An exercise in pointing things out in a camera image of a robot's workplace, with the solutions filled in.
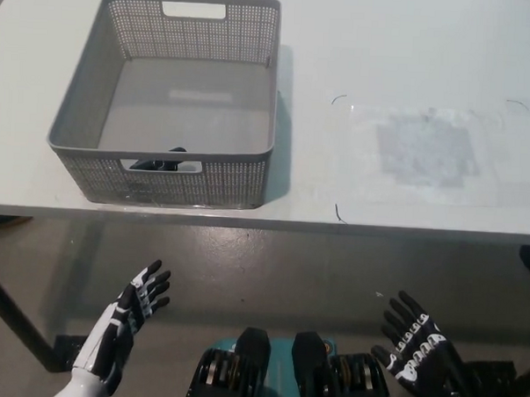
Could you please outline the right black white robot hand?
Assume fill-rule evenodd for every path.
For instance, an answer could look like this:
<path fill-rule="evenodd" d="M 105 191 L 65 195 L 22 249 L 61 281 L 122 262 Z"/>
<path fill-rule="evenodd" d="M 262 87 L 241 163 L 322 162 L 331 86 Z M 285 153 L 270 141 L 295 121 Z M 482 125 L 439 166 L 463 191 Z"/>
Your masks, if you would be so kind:
<path fill-rule="evenodd" d="M 400 291 L 383 312 L 381 332 L 393 344 L 372 355 L 413 397 L 482 397 L 449 338 L 411 295 Z"/>

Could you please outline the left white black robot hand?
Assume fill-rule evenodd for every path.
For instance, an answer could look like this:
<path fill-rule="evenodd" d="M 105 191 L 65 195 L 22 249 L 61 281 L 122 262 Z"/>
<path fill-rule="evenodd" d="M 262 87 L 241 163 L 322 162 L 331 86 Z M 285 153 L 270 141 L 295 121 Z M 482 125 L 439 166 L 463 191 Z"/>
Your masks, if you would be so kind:
<path fill-rule="evenodd" d="M 99 316 L 73 364 L 115 390 L 134 347 L 134 337 L 157 311 L 170 302 L 171 271 L 156 260 L 137 274 Z"/>

